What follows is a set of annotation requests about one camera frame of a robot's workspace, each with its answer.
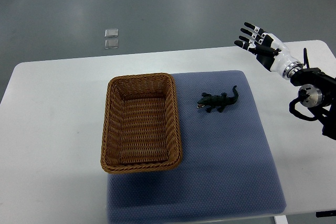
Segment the gray floor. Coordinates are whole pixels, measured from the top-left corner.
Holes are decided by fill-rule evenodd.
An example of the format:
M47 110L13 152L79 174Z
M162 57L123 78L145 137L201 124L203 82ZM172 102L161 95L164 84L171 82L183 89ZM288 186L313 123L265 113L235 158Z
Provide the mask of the gray floor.
M323 40L336 55L335 14L336 0L0 0L0 99L20 62L233 46L245 21L282 41ZM106 28L119 29L118 49L104 49Z

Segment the white table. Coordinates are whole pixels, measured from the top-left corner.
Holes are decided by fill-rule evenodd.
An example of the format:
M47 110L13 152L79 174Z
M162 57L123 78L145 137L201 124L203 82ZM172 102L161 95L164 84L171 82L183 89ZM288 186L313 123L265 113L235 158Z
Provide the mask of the white table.
M336 76L322 41L289 42L292 55ZM19 64L0 104L0 223L106 223L100 147L107 84L151 72L241 70L253 92L287 208L336 209L336 141L288 111L298 87L238 48L210 48Z

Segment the blue mat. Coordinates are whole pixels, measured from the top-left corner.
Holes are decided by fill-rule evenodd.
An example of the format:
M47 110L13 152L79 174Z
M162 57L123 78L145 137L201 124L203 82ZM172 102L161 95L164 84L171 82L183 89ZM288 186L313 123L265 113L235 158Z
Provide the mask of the blue mat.
M272 214L286 207L243 72L173 74L183 160L165 172L108 175L110 223L164 223ZM197 109L202 92L238 101L222 113Z

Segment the toy crocodile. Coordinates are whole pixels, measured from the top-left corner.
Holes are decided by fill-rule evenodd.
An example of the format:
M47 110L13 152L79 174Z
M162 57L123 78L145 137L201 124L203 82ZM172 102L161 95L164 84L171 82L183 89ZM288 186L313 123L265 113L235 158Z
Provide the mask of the toy crocodile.
M202 99L200 99L197 103L197 108L200 109L204 106L209 105L210 107L206 109L206 112L210 113L212 109L214 109L216 106L220 106L217 110L219 112L222 112L227 105L231 105L236 103L238 100L238 92L236 90L237 86L234 86L232 88L233 97L227 97L227 93L222 93L221 95L210 95L207 93L202 93Z

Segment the brown woven basket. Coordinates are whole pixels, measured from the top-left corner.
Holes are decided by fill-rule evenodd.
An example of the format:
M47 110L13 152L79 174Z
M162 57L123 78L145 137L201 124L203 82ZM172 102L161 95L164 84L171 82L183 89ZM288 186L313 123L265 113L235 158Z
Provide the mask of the brown woven basket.
M113 78L106 95L101 167L114 174L175 168L182 160L178 120L170 74Z

